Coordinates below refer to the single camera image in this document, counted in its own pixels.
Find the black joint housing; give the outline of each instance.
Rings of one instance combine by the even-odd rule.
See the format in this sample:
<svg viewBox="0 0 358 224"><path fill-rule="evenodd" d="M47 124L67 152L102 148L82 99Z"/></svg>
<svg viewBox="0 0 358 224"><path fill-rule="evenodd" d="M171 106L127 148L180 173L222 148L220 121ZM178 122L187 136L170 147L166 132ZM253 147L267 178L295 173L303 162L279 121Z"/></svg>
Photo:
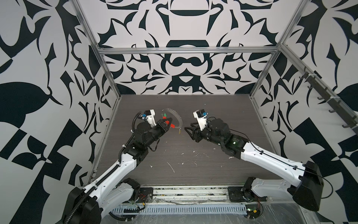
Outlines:
<svg viewBox="0 0 358 224"><path fill-rule="evenodd" d="M201 110L197 111L198 118L202 118L204 116L203 115L204 113L205 113L204 109L201 109Z"/></svg>
<svg viewBox="0 0 358 224"><path fill-rule="evenodd" d="M308 161L301 183L289 191L293 200L310 211L318 211L323 191L323 179L318 165Z"/></svg>
<svg viewBox="0 0 358 224"><path fill-rule="evenodd" d="M79 189L75 187L67 197L66 205L62 214L62 222L66 220L68 215L70 215L73 207L78 203L78 201L85 195L85 189ZM77 209L74 213L71 224L99 224L102 220L101 210L99 208L98 202L92 197L87 197L85 202Z"/></svg>
<svg viewBox="0 0 358 224"><path fill-rule="evenodd" d="M129 184L130 186L132 186L132 188L134 190L133 194L132 194L132 197L129 199L129 201L137 200L137 198L139 197L140 183L138 183L137 181L135 181L135 180L133 180L131 178L125 179L122 183Z"/></svg>
<svg viewBox="0 0 358 224"><path fill-rule="evenodd" d="M147 116L152 115L152 113L150 112L150 110L144 111L144 114L147 115Z"/></svg>

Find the aluminum frame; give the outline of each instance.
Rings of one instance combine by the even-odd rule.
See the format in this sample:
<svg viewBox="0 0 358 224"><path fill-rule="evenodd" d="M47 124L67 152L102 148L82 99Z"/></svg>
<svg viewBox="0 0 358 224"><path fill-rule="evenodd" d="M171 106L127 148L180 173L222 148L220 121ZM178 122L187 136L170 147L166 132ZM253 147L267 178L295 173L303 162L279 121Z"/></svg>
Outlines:
<svg viewBox="0 0 358 224"><path fill-rule="evenodd" d="M81 7L79 1L78 0L70 0L70 2L72 3L72 7L76 13L76 17L83 28L83 31L84 31L92 49L93 49L93 52L95 53L95 56L100 64L100 66L103 68L105 76L108 79L108 82L110 83L110 86L113 89L114 94L116 95L117 99L119 99L121 94L119 93L117 85L114 82L112 73L108 69L107 63L103 59L103 56L100 55L100 53L98 52L96 39L93 36L93 32L87 22L86 16L84 15L84 12L82 10L82 7Z"/></svg>
<svg viewBox="0 0 358 224"><path fill-rule="evenodd" d="M259 107L258 107L258 105L257 105L256 100L255 100L254 98L252 98L252 97L250 97L250 100L251 100L251 102L252 102L252 105L253 105L253 108L254 108L254 110L255 110L255 112L256 112L256 115L257 115L257 117L258 117L258 120L260 121L260 124L261 124L261 126L262 126L262 129L263 129L263 131L264 131L264 133L265 133L265 135L266 135L266 137L267 137L267 140L268 140L269 143L270 143L270 146L271 146L273 152L274 152L275 154L277 154L277 155L280 156L280 155L281 155L281 152L275 147L274 143L272 142L272 139L271 139L271 136L270 136L270 134L269 134L269 132L268 132L268 130L267 130L266 124L265 124L265 122L263 121L263 118L262 118L262 116L261 116L261 114L260 114Z"/></svg>
<svg viewBox="0 0 358 224"><path fill-rule="evenodd" d="M275 53L271 54L271 57L267 61L265 67L263 68L263 70L260 73L255 85L253 86L253 88L252 88L252 90L250 92L250 97L254 97L255 94L257 93L257 91L260 89L263 81L265 80L267 74L269 73L269 71L272 68L272 66L274 65L274 63L276 62L276 60L279 57L279 55L280 55L279 50L276 50Z"/></svg>
<svg viewBox="0 0 358 224"><path fill-rule="evenodd" d="M301 0L300 1L300 3L298 4L298 6L296 8L296 11L294 12L292 18L290 19L290 22L288 23L288 25L286 27L283 35L281 36L280 40L278 41L278 43L276 45L277 49L279 48L279 46L281 44L285 43L288 40L288 38L290 37L293 29L295 28L295 26L300 21L303 12L306 9L306 6L310 2L311 2L311 0ZM270 59L267 61L265 68L260 73L260 76L258 77L257 82L255 83L254 87L252 88L252 91L250 93L251 97L254 97L255 94L257 93L257 91L260 89L261 84L265 80L267 74L269 73L269 70L271 69L271 67L275 63L275 61L276 61L277 57L279 56L279 54L280 54L280 52L276 51L274 54L271 55Z"/></svg>
<svg viewBox="0 0 358 224"><path fill-rule="evenodd" d="M88 174L86 176L86 182L83 182L83 183L86 183L86 185L90 184L93 181L93 178L94 178L93 174L95 174L95 171L97 171L96 169L98 167L98 164L100 163L102 153L103 153L103 151L105 149L107 138L108 138L108 136L110 134L110 131L112 129L113 121L114 121L115 116L117 114L118 106L119 106L119 103L120 103L121 99L122 99L122 97L117 99L115 104L114 104L114 106L113 106L112 114L111 114L110 119L108 121L108 124L106 126L105 133L104 133L104 135L102 137L100 147L98 148L98 152L95 155L94 161L92 162L92 167L91 167L91 169L89 170L89 172L88 172Z"/></svg>
<svg viewBox="0 0 358 224"><path fill-rule="evenodd" d="M296 67L296 69L304 74L314 74L314 72L285 44L280 44L278 50Z"/></svg>
<svg viewBox="0 0 358 224"><path fill-rule="evenodd" d="M273 53L276 46L98 48L100 54Z"/></svg>

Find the gray table surface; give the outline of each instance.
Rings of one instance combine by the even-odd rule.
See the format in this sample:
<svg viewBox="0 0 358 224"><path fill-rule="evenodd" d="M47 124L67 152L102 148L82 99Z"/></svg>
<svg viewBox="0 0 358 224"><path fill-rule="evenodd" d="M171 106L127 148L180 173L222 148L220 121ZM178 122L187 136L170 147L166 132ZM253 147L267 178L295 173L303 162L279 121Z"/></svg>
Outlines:
<svg viewBox="0 0 358 224"><path fill-rule="evenodd" d="M158 120L164 108L177 111L184 127L196 122L195 110L205 109L209 116L221 118L231 129L245 133L252 142L272 151L248 95L123 95L96 177L118 159L119 150L131 136L135 114L154 109ZM184 129L180 134L178 129L170 129L160 138L157 150L149 151L126 178L135 179L141 185L221 185L242 184L251 176L280 179L258 165L229 158L211 142L196 143Z"/></svg>

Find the metal bar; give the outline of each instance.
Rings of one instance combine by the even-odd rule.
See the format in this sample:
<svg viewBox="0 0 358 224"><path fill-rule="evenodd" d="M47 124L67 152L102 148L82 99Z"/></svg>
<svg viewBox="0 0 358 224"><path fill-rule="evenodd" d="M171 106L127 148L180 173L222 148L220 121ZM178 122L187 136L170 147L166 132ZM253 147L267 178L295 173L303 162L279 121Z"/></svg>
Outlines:
<svg viewBox="0 0 358 224"><path fill-rule="evenodd" d="M207 194L227 194L227 188L223 189L166 189L166 190L160 190L155 189L153 191L154 195L176 195L176 194L182 194L182 195L207 195Z"/></svg>
<svg viewBox="0 0 358 224"><path fill-rule="evenodd" d="M221 200L229 200L228 195L182 195L182 196L162 196L162 195L154 195L153 199L165 200L165 201L221 201Z"/></svg>
<svg viewBox="0 0 358 224"><path fill-rule="evenodd" d="M278 50L271 55L271 57L267 61L265 67L263 68L262 72L260 73L260 76L258 77L255 85L253 86L253 88L251 90L251 93L250 93L251 97L254 97L255 94L257 93L257 91L260 89L263 81L266 79L267 74L269 73L271 67L274 65L274 63L279 55L280 55L280 51L278 51Z"/></svg>
<svg viewBox="0 0 358 224"><path fill-rule="evenodd" d="M306 9L308 3L310 3L310 2L311 2L311 0L301 0L300 1L300 3L298 4L298 6L296 8L296 11L294 12L292 18L290 19L290 22L288 23L284 33L282 34L280 40L278 41L277 46L279 46L282 43L286 43L286 41L291 36L293 29L296 27L296 25L300 21L302 14L303 14L304 10Z"/></svg>
<svg viewBox="0 0 358 224"><path fill-rule="evenodd" d="M110 83L111 88L114 91L114 94L116 95L116 97L119 99L121 94L119 93L119 90L117 88L117 85L115 84L114 80L113 80L113 76L110 72L110 70L107 67L107 63L104 61L103 57L100 55L100 53L98 52L98 48L97 48L97 42L95 37L93 36L93 33L91 31L91 28L86 20L86 17L84 15L84 12L81 8L80 3L78 2L78 0L71 0L70 1L72 3L73 9L76 13L77 19L79 21L79 23L81 24L83 31L89 41L89 43L91 44L91 47L96 55L96 58L99 62L99 64L101 65L101 67L103 68L103 71L105 73L105 76L108 79L108 82Z"/></svg>
<svg viewBox="0 0 358 224"><path fill-rule="evenodd" d="M287 39L290 37L293 29L295 28L295 26L298 24L298 22L300 21L301 17L302 17L302 13L304 12L306 6L308 5L308 3L311 2L311 0L301 0L300 3L298 4L292 18L290 19L290 22L288 23L283 35L281 36L280 40L277 43L277 47L279 47L282 43L285 43L287 41ZM275 52L274 54L271 55L270 59L268 60L265 68L263 69L263 71L260 73L260 76L258 77L257 82L255 83L254 87L252 88L252 91L250 93L251 97L254 97L255 94L257 93L257 91L260 89L262 82L265 80L267 74L269 73L269 70L271 69L271 67L273 66L274 62L276 61L277 57L279 56L279 52Z"/></svg>
<svg viewBox="0 0 358 224"><path fill-rule="evenodd" d="M242 187L244 184L241 185L141 185L141 187L151 187L153 189L212 189L212 188L228 188L228 187Z"/></svg>
<svg viewBox="0 0 358 224"><path fill-rule="evenodd" d="M319 221L316 212L314 211L310 211L307 210L301 206L299 206L300 208L300 214L302 216L302 220L305 220L305 223L311 223L311 224L321 224L321 222Z"/></svg>
<svg viewBox="0 0 358 224"><path fill-rule="evenodd" d="M271 139L270 134L269 134L269 132L268 132L268 130L267 130L266 124L265 124L265 122L263 121L263 118L262 118L262 116L261 116L261 114L260 114L260 111L259 111L259 108L258 108L258 105L257 105L256 100L255 100L254 98L252 98L252 97L250 97L250 100L251 100L251 102L252 102L252 104L253 104L253 108L254 108L254 110L255 110L257 116L258 116L258 119L259 119L259 121L260 121L260 123L261 123L261 126L262 126L262 128L263 128L263 131L264 131L266 137L267 137L267 140L269 141L269 143L270 143L270 145L271 145L272 150L274 151L275 154L281 155L281 153L279 153L279 151L276 149L275 145L274 145L273 142L272 142L272 139Z"/></svg>
<svg viewBox="0 0 358 224"><path fill-rule="evenodd" d="M100 54L182 54L182 53L273 53L276 46L263 47L157 47L99 48Z"/></svg>
<svg viewBox="0 0 358 224"><path fill-rule="evenodd" d="M112 124L113 124L113 121L116 117L116 114L117 114L117 110L118 110L118 106L119 106L119 102L121 101L121 97L119 99L116 100L116 102L114 103L114 107L113 107L113 110L112 110L112 114L110 116L110 119L108 121L108 124L106 126L106 130L105 130L105 133L102 137L102 140L101 140L101 144L100 144L100 147L98 148L98 152L97 154L95 155L95 159L92 163L92 167L91 169L89 170L89 172L87 173L87 176L86 176L86 180L87 180L87 184L90 184L92 182L92 175L93 175L93 172L97 169L98 167L98 164L100 163L100 160L101 160L101 157L102 157L102 153L105 149L105 145L106 145L106 141L108 139L108 135L110 133L110 130L112 128Z"/></svg>
<svg viewBox="0 0 358 224"><path fill-rule="evenodd" d="M308 74L314 74L314 72L285 44L279 45L279 51L281 51L302 74L306 72L308 72Z"/></svg>

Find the white debris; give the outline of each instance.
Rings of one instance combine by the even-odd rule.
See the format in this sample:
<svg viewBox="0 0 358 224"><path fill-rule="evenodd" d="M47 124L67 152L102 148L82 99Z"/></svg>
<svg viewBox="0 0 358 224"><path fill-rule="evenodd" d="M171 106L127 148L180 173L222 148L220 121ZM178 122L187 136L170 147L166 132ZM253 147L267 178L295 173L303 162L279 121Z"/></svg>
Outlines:
<svg viewBox="0 0 358 224"><path fill-rule="evenodd" d="M167 164L169 164L168 162L166 162ZM170 165L170 164L169 164ZM171 166L170 166L171 167ZM173 172L175 173L175 171L174 171L174 169L173 169L173 167L171 167L171 169L173 170Z"/></svg>

